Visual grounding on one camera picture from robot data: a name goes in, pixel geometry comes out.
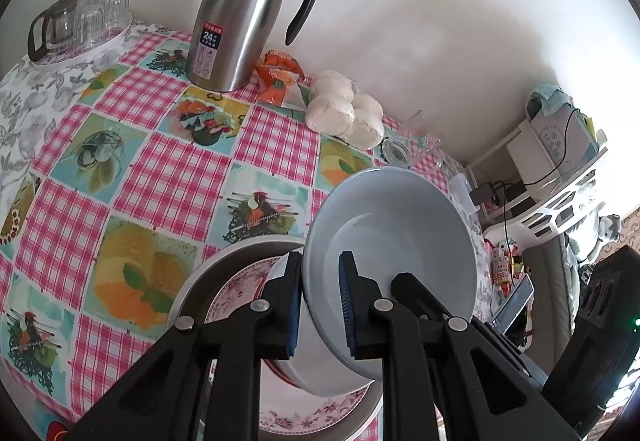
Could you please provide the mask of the floral round plate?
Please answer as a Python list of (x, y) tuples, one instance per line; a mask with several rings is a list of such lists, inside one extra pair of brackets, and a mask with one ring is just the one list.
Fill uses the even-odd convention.
[[(273, 267), (284, 268), (282, 257), (269, 257), (243, 268), (224, 283), (206, 312), (205, 322), (227, 319), (262, 294)], [(347, 395), (320, 398), (287, 383), (271, 365), (262, 362), (259, 427), (274, 435), (311, 435), (328, 429), (356, 409), (368, 386)]]

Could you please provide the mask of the light blue small bowl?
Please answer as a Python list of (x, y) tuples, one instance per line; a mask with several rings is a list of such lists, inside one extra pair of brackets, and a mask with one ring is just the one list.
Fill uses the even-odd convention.
[(303, 287), (312, 323), (343, 365), (379, 380), (378, 361), (357, 361), (344, 328), (338, 257), (350, 251), (360, 275), (384, 297), (396, 274), (412, 273), (456, 317), (471, 319), (477, 268), (468, 227), (433, 183), (397, 167), (361, 170), (326, 197), (303, 252)]

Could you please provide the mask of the strawberry pattern bowl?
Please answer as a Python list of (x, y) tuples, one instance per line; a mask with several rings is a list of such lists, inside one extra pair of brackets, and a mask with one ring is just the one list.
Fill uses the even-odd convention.
[(265, 359), (264, 362), (269, 366), (271, 371), (275, 372), (290, 385), (300, 389), (306, 389), (308, 387), (303, 366), (299, 364), (298, 357), (290, 357), (288, 360)]

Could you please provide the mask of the large stainless steel plate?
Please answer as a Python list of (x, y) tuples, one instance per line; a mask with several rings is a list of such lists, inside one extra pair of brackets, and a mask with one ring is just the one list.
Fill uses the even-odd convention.
[[(171, 306), (168, 326), (178, 317), (188, 315), (198, 323), (205, 323), (206, 312), (224, 283), (236, 273), (256, 261), (281, 257), (304, 246), (304, 240), (290, 235), (265, 235), (244, 239), (229, 246), (203, 262), (181, 287)], [(356, 409), (328, 429), (311, 435), (274, 435), (259, 427), (261, 440), (379, 440), (383, 426), (383, 391), (379, 383), (372, 383)]]

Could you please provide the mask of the smartphone on stand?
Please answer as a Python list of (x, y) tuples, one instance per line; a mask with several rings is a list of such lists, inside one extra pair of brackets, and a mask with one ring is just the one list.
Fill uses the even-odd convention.
[(533, 298), (534, 293), (534, 285), (530, 276), (524, 274), (492, 317), (490, 324), (494, 330), (504, 334), (526, 307), (527, 302)]

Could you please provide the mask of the white square bowl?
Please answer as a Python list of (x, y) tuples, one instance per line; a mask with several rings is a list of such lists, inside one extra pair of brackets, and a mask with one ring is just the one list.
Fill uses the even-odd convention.
[(299, 358), (308, 387), (305, 391), (317, 397), (347, 395), (381, 381), (382, 375), (371, 378), (361, 375), (337, 357), (318, 332), (304, 295), (299, 299), (297, 345), (292, 357)]

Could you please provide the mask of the colourful candy roll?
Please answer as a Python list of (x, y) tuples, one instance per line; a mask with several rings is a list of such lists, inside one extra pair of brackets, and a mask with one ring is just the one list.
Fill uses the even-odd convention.
[(501, 241), (491, 252), (491, 281), (497, 286), (504, 296), (511, 293), (512, 281), (512, 256), (508, 242)]

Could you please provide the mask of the black charger plug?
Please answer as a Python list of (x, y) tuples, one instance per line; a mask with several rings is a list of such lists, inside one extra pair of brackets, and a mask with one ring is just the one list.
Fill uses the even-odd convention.
[(474, 205), (480, 205), (488, 201), (493, 201), (496, 194), (497, 189), (491, 183), (484, 183), (470, 192), (470, 198)]

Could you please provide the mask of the white power strip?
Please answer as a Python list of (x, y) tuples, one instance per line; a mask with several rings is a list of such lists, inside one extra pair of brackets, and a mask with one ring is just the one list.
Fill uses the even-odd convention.
[(465, 215), (474, 215), (480, 207), (475, 205), (471, 198), (471, 184), (466, 179), (465, 174), (455, 174), (449, 181), (449, 193), (452, 199)]

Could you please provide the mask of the checkered picture tablecloth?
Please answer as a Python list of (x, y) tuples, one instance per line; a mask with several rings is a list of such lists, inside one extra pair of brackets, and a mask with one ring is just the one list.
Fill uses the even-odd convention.
[(184, 76), (155, 25), (96, 75), (1, 213), (1, 381), (36, 440), (68, 425), (163, 334), (180, 288), (241, 239), (302, 237), (326, 195), (384, 164)]

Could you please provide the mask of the clear glass mug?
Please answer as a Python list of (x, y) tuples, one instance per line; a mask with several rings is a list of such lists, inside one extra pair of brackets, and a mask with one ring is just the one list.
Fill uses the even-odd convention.
[(440, 140), (430, 132), (427, 112), (415, 112), (381, 144), (387, 164), (401, 168), (418, 168), (434, 172), (442, 166)]

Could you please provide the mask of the bag of steamed buns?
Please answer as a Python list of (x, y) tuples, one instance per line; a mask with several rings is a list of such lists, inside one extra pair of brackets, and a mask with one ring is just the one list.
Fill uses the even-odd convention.
[(342, 73), (326, 70), (311, 83), (305, 124), (318, 134), (367, 151), (383, 141), (383, 116), (380, 102)]

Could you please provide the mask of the grey floral table cover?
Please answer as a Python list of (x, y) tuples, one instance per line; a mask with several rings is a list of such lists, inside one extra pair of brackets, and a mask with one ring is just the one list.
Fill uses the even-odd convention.
[(1, 79), (1, 213), (11, 205), (30, 164), (96, 75), (134, 48), (153, 24), (136, 21), (96, 49), (58, 63), (29, 58)]

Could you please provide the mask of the stainless steel thermos jug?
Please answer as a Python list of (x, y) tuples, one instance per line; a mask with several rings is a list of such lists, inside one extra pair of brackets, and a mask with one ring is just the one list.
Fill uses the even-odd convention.
[[(250, 82), (283, 0), (202, 0), (196, 16), (186, 77), (209, 91), (230, 92)], [(303, 0), (285, 33), (291, 45), (316, 0)]]

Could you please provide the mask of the white tray with glasses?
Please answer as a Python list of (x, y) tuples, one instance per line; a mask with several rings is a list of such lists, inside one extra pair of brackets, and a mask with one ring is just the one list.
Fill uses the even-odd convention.
[[(132, 24), (129, 0), (79, 0), (73, 45), (60, 54), (48, 54), (37, 66), (70, 64), (107, 50), (125, 38)], [(41, 22), (35, 26), (36, 46), (40, 46)]]

